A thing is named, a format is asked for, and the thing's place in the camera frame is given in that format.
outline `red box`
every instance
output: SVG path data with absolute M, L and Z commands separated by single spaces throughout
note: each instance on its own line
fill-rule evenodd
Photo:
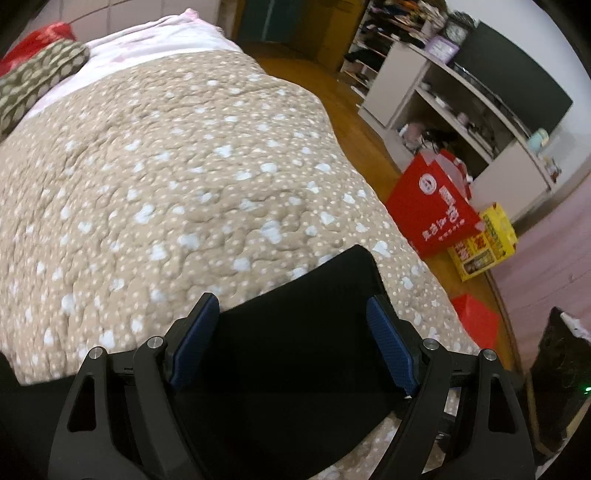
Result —
M 499 331 L 499 316 L 467 293 L 453 299 L 452 305 L 472 340 L 480 348 L 494 349 Z

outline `metal bolt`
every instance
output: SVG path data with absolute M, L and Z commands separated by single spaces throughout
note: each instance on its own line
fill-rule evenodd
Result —
M 93 360 L 96 360 L 103 354 L 103 349 L 100 346 L 95 346 L 93 349 L 88 352 L 88 356 Z
M 148 346 L 150 348 L 158 348 L 164 343 L 164 339 L 162 337 L 152 337 L 148 339 Z
M 486 358 L 487 360 L 490 360 L 491 362 L 493 360 L 496 360 L 496 353 L 494 350 L 490 350 L 489 348 L 487 348 L 486 350 L 482 351 L 482 356 L 484 356 L 484 358 Z
M 437 350 L 439 348 L 439 342 L 432 338 L 425 338 L 423 340 L 423 345 L 428 350 Z

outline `red pillow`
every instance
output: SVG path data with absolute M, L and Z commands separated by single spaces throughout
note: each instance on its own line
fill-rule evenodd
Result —
M 31 59 L 48 45 L 62 38 L 76 40 L 71 26 L 64 22 L 52 23 L 28 34 L 22 42 L 0 60 L 0 77 L 6 75 L 21 63 Z

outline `red bag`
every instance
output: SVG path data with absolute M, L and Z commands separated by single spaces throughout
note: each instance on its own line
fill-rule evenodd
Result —
M 494 349 L 499 316 L 467 293 L 452 300 L 460 322 L 480 348 Z
M 419 256 L 427 258 L 484 230 L 469 198 L 463 163 L 445 150 L 425 151 L 404 171 L 386 208 Z

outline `white wall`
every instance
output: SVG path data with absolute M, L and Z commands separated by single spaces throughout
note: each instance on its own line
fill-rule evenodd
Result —
M 219 0 L 49 0 L 13 46 L 52 22 L 70 23 L 78 40 L 87 42 L 165 15 L 181 14 L 187 8 L 196 10 L 207 22 L 217 22 Z
M 591 79 L 553 20 L 532 0 L 447 0 L 511 40 L 533 58 L 572 98 L 545 153 L 560 164 L 562 185 L 591 153 Z

